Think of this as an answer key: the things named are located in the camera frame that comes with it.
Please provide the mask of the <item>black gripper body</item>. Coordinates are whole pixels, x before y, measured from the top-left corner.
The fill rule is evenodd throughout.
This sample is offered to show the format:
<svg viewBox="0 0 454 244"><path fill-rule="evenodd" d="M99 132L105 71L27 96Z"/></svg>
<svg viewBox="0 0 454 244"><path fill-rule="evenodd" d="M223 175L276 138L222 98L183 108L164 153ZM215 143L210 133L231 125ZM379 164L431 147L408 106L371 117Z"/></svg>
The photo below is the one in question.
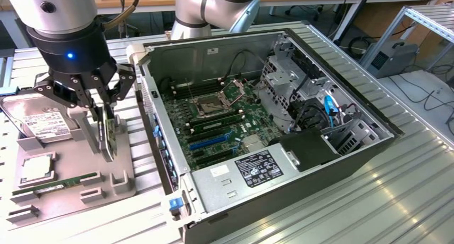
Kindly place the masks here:
<svg viewBox="0 0 454 244"><path fill-rule="evenodd" d="M79 78L84 89L99 89L116 73L116 61L109 55L103 25L91 23L73 33L49 34L28 27L28 34L49 67L48 75L60 84Z"/></svg>

